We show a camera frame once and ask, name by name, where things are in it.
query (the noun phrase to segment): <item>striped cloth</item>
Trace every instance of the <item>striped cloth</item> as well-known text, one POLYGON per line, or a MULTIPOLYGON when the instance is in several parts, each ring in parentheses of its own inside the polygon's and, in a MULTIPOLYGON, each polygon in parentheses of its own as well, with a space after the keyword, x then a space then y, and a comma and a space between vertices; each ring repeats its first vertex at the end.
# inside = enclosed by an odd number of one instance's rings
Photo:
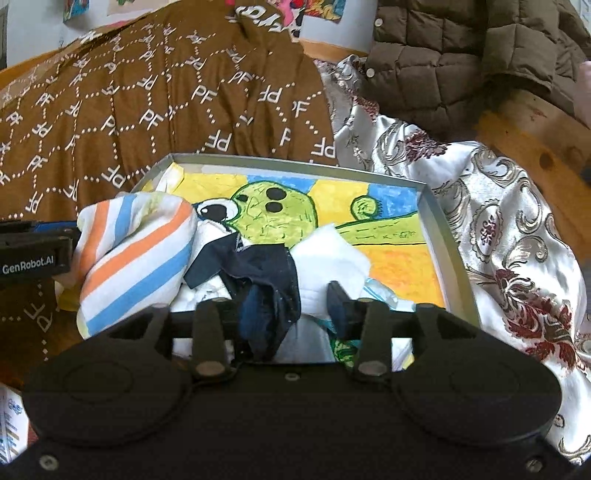
POLYGON ((72 270, 56 280, 80 288, 77 324, 83 338, 174 300, 197 228, 190 203, 160 192, 126 194, 84 208, 78 228, 72 270))

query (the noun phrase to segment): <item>cartoon eye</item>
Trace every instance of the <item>cartoon eye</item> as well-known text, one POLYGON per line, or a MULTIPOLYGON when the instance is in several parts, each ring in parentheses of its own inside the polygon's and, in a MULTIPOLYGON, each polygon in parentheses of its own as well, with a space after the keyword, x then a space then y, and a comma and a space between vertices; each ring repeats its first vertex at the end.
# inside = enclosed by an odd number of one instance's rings
POLYGON ((227 222, 238 216, 238 205, 229 199, 209 199, 195 206, 197 214, 206 220, 227 222))

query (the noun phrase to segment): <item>black spot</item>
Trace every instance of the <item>black spot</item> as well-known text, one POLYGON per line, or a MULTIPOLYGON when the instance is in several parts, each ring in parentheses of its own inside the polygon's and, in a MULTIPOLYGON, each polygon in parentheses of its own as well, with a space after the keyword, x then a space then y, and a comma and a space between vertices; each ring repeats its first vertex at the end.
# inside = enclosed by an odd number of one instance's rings
POLYGON ((265 208, 267 209, 267 212, 279 213, 283 210, 283 205, 279 202, 269 202, 265 205, 265 208))
POLYGON ((223 222, 228 215, 228 211, 224 205, 214 203, 213 205, 207 205, 203 207, 199 214, 207 220, 213 220, 214 222, 223 222))
POLYGON ((267 198, 269 200, 283 200, 285 197, 287 197, 285 190, 278 189, 277 187, 267 189, 267 198))

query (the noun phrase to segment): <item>brown bedspread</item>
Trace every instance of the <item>brown bedspread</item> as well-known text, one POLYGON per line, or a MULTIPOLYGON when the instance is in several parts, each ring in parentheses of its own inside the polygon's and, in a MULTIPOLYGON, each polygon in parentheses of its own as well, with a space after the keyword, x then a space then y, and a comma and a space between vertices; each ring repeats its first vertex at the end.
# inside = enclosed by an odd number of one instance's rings
MULTIPOLYGON (((92 31, 0 111, 0 219, 72 220, 165 155, 336 164, 320 76, 264 0, 182 0, 92 31)), ((79 341, 53 282, 0 292, 0 381, 79 341)))

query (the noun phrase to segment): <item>quilted jacket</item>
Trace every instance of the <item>quilted jacket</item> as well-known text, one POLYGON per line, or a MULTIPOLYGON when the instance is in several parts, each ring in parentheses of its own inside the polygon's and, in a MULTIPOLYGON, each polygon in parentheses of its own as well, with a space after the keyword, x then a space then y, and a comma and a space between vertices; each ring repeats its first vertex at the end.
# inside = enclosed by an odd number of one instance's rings
POLYGON ((586 52, 569 0, 379 0, 363 94, 439 140, 466 140, 512 87, 573 115, 586 52))

